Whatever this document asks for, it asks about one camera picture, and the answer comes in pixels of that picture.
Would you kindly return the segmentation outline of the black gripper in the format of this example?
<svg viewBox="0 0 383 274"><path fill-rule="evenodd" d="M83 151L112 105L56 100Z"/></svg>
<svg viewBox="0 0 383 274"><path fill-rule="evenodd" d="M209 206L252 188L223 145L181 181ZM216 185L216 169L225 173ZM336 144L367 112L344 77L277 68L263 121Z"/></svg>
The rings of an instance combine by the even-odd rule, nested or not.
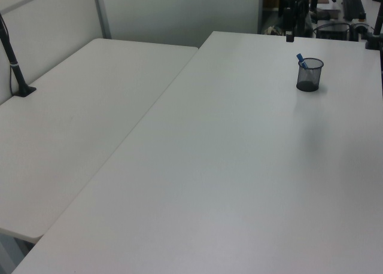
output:
<svg viewBox="0 0 383 274"><path fill-rule="evenodd" d="M283 11L283 28L286 32L286 42L294 42L294 17L291 8L284 8Z"/></svg>

